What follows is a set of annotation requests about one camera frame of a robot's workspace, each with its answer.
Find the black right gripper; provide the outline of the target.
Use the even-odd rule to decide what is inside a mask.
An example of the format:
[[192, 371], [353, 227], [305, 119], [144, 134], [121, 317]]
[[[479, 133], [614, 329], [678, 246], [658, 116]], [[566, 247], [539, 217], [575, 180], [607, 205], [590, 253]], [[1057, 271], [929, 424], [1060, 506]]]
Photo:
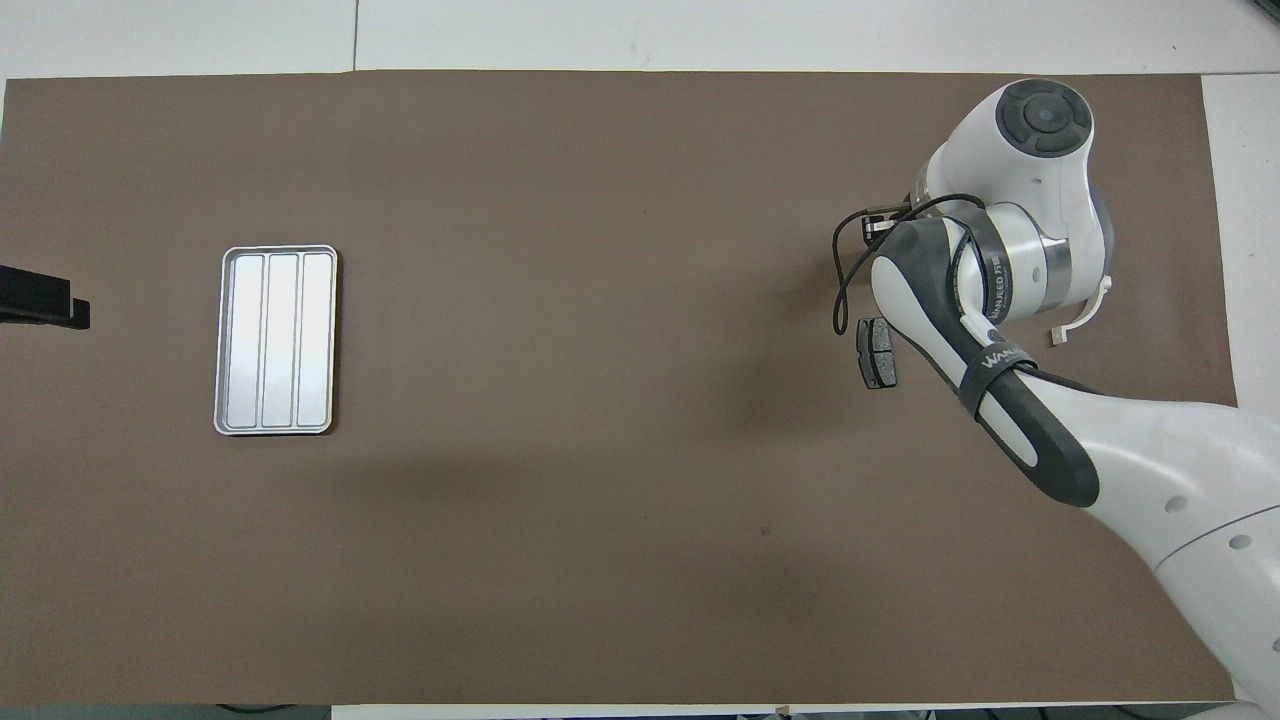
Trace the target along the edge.
[[864, 229], [863, 229], [863, 225], [864, 225], [865, 222], [893, 220], [893, 228], [897, 229], [904, 223], [913, 222], [915, 219], [916, 219], [916, 209], [914, 206], [910, 206], [910, 208], [869, 208], [869, 209], [865, 210], [864, 215], [861, 217], [861, 238], [863, 238], [863, 242], [864, 242], [864, 245], [867, 247], [872, 247], [877, 242], [879, 242], [881, 238], [882, 238], [882, 237], [878, 238], [877, 242], [874, 242], [873, 245], [868, 246], [867, 242], [865, 242], [865, 240], [864, 240]]

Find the silver metal tray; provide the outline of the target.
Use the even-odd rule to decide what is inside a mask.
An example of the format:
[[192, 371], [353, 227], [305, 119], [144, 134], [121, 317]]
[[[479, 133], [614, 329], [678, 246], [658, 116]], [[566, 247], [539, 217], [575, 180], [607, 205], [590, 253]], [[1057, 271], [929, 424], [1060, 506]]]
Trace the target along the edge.
[[330, 245], [239, 246], [221, 258], [212, 427], [323, 436], [335, 421], [340, 255]]

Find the rectangular dark grey brake pad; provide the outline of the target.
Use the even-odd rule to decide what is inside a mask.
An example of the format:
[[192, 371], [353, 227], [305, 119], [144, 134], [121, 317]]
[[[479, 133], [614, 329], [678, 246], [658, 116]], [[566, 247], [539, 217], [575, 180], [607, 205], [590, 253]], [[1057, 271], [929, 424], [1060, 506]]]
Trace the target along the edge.
[[863, 318], [856, 332], [858, 364], [868, 389], [897, 386], [892, 329], [882, 316]]

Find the brown table mat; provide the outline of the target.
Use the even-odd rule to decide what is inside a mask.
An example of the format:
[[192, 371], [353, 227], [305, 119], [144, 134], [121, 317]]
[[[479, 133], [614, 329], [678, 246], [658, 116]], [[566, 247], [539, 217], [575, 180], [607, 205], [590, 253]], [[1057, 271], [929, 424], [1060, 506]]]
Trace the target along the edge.
[[[1147, 566], [909, 346], [829, 234], [1002, 76], [18, 81], [0, 706], [1221, 700]], [[221, 258], [340, 255], [335, 421], [212, 427]]]

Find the white curved plastic bracket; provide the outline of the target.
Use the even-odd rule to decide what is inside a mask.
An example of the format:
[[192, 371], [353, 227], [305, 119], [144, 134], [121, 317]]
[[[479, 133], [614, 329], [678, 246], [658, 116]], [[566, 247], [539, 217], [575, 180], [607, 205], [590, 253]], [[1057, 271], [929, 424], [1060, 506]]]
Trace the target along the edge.
[[1083, 302], [1082, 310], [1076, 314], [1076, 316], [1071, 322], [1056, 325], [1050, 331], [1051, 345], [1065, 345], [1070, 340], [1070, 334], [1073, 332], [1079, 331], [1082, 327], [1088, 324], [1097, 315], [1102, 302], [1112, 288], [1112, 277], [1103, 274], [1092, 295]]

